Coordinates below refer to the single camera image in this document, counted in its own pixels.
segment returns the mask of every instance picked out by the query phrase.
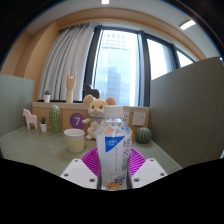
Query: sheer curtain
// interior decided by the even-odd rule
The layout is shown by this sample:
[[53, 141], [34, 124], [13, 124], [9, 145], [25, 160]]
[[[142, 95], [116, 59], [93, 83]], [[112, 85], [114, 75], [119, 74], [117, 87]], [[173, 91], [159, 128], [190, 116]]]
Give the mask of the sheer curtain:
[[82, 101], [83, 80], [87, 54], [95, 25], [80, 24], [60, 32], [45, 62], [38, 91], [38, 100], [42, 100], [46, 90], [51, 100], [66, 100], [66, 75], [76, 75], [73, 100]]

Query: white llama figurine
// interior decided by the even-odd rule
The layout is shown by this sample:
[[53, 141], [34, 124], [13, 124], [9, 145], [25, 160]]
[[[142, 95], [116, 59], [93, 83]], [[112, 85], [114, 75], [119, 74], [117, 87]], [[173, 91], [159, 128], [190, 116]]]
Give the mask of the white llama figurine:
[[32, 115], [29, 110], [23, 109], [23, 116], [26, 117], [27, 128], [30, 129], [30, 123], [35, 125], [35, 129], [37, 129], [37, 116]]

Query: small bottle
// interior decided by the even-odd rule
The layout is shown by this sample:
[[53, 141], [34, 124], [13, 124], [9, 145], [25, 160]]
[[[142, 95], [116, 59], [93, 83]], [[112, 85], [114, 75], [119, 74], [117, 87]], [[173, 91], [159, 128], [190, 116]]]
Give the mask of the small bottle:
[[123, 122], [123, 106], [107, 105], [104, 113], [104, 124], [96, 130], [101, 189], [127, 189], [132, 130]]

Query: desk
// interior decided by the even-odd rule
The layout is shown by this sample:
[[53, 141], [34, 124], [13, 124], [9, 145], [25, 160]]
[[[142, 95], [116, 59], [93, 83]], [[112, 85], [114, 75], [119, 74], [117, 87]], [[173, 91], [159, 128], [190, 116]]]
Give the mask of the desk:
[[[60, 176], [74, 159], [81, 159], [87, 152], [96, 147], [95, 140], [85, 140], [85, 149], [81, 153], [71, 153], [66, 149], [64, 132], [52, 133], [23, 127], [0, 139], [3, 157], [16, 162], [34, 165], [54, 175]], [[153, 141], [138, 144], [133, 137], [132, 147], [147, 158], [155, 158], [166, 173], [172, 174], [180, 169]]]

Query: glass pane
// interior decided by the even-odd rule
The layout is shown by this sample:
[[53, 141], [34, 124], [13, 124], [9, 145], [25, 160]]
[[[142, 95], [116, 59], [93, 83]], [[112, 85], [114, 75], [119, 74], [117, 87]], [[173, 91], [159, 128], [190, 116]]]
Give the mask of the glass pane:
[[151, 80], [172, 71], [169, 48], [152, 40], [147, 40], [149, 47]]
[[117, 105], [138, 106], [139, 53], [137, 35], [104, 31], [95, 72], [94, 88], [100, 97], [114, 97]]
[[184, 67], [186, 65], [192, 64], [193, 61], [191, 61], [188, 57], [186, 57], [185, 55], [183, 55], [182, 53], [180, 53], [179, 51], [177, 51], [177, 55], [180, 61], [180, 67]]

